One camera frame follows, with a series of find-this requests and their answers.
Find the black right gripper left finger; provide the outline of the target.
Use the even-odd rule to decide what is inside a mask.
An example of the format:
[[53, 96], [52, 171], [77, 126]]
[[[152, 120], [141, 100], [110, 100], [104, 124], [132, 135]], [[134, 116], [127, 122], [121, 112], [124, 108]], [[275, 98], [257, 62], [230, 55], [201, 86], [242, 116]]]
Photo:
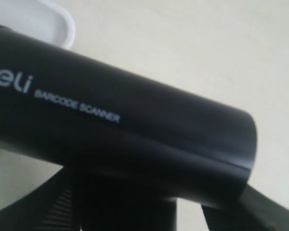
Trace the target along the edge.
[[71, 172], [62, 168], [20, 200], [0, 210], [0, 231], [79, 231]]

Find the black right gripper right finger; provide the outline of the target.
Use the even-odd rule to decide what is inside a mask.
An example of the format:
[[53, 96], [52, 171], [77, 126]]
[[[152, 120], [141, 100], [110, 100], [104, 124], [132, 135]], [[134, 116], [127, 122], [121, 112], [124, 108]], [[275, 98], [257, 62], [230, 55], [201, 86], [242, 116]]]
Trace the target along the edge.
[[202, 211], [210, 231], [289, 231], [289, 209], [251, 186], [235, 204]]

